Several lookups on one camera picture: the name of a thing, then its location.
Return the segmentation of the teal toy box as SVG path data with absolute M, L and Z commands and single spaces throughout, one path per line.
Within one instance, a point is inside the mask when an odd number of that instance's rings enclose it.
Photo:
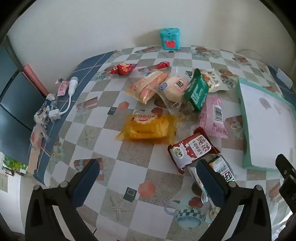
M 180 30 L 178 28 L 163 28 L 159 36 L 164 50 L 180 49 Z

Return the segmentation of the red crinkled snack packet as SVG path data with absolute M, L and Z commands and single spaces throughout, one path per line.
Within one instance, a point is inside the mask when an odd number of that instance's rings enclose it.
M 112 68 L 110 74 L 127 75 L 128 73 L 132 72 L 136 66 L 137 64 L 120 63 Z

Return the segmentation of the red white biscuit packet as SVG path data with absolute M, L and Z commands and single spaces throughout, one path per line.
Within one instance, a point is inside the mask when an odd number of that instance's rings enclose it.
M 168 146 L 168 153 L 177 171 L 183 175 L 185 168 L 207 154 L 219 154 L 204 129 L 198 127 L 193 134 L 182 141 Z

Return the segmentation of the round bun clear packet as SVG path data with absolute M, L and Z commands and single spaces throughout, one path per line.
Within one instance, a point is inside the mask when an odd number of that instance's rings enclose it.
M 183 102 L 183 94 L 188 86 L 188 81 L 178 76 L 172 76 L 168 77 L 156 88 L 157 94 L 171 114 L 179 112 Z

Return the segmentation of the yellow snack packet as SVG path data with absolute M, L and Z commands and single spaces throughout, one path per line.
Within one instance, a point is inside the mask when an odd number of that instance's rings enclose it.
M 179 116 L 170 114 L 132 114 L 115 139 L 169 145 L 174 142 L 179 120 Z

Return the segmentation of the small red candy packet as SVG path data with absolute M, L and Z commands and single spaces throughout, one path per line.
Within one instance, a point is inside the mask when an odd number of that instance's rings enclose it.
M 170 67 L 170 63 L 168 61 L 162 61 L 155 66 L 156 69 L 165 69 Z

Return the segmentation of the pink snack packet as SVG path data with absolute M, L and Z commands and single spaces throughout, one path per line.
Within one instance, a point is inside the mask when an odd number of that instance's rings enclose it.
M 221 99 L 208 95 L 199 114 L 198 127 L 201 127 L 208 136 L 227 138 L 228 133 L 224 126 Z

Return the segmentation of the checkered tablecloth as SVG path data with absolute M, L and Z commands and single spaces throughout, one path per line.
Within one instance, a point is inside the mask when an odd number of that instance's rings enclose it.
M 78 87 L 71 104 L 59 98 L 66 113 L 48 124 L 35 178 L 48 187 L 69 181 L 92 158 L 100 162 L 100 174 L 84 204 L 77 209 L 98 240 L 197 240 L 216 216 L 217 208 L 203 204 L 189 174 L 180 174 L 168 154 L 168 146 L 152 141 L 116 140 L 126 117 L 138 113 L 167 114 L 162 99 L 147 103 L 126 90 L 147 69 L 170 63 L 168 75 L 191 78 L 195 69 L 213 69 L 228 86 L 219 91 L 227 138 L 211 137 L 232 168 L 241 187 L 262 186 L 270 210 L 271 225 L 278 233 L 291 211 L 279 193 L 283 179 L 278 171 L 243 168 L 244 135 L 235 85 L 239 78 L 284 97 L 288 94 L 266 64 L 224 50 L 192 45 L 178 51 L 161 47 L 127 48 L 88 58 L 71 73 Z

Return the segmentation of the green white snack packet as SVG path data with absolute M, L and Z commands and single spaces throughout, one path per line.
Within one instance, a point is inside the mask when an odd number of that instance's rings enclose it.
M 227 183 L 234 182 L 234 174 L 223 156 L 217 155 L 210 162 L 200 160 L 187 167 L 195 183 L 201 189 L 201 199 L 215 206 L 224 207 L 228 193 Z

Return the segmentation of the white cream snack packet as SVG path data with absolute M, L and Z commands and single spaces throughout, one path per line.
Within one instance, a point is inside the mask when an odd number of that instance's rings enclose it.
M 201 72 L 209 86 L 209 93 L 228 91 L 235 87 L 239 76 L 226 69 L 209 69 Z

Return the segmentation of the pink small sachet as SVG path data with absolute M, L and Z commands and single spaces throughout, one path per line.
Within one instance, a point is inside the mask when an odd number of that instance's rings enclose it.
M 64 80 L 63 78 L 59 77 L 55 84 L 59 85 L 57 97 L 64 96 L 69 86 L 69 80 Z

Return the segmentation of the dark green snack packet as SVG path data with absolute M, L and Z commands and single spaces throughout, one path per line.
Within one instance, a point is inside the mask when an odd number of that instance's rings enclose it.
M 185 90 L 184 101 L 194 112 L 200 112 L 209 92 L 209 86 L 201 71 L 195 69 L 189 87 Z

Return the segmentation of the teal shallow tray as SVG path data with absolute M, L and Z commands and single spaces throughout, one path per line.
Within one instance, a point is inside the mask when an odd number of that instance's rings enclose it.
M 245 79 L 236 84 L 244 137 L 243 168 L 275 170 L 283 154 L 295 165 L 295 108 L 284 98 Z

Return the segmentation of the crumpled wrapper pile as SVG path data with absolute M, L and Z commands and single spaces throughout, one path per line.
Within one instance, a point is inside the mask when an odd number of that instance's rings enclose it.
M 30 136 L 31 148 L 27 167 L 27 171 L 31 174 L 34 174 L 37 169 L 43 139 L 49 139 L 46 131 L 47 125 L 50 122 L 49 112 L 57 108 L 57 102 L 58 97 L 55 94 L 48 94 L 34 115 L 35 125 Z

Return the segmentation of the orange striped bread packet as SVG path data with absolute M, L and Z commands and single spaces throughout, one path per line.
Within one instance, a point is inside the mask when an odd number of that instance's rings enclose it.
M 168 74 L 165 72 L 159 70 L 150 71 L 126 89 L 125 93 L 143 104 L 147 104 L 155 95 L 153 89 L 163 83 L 167 78 Z

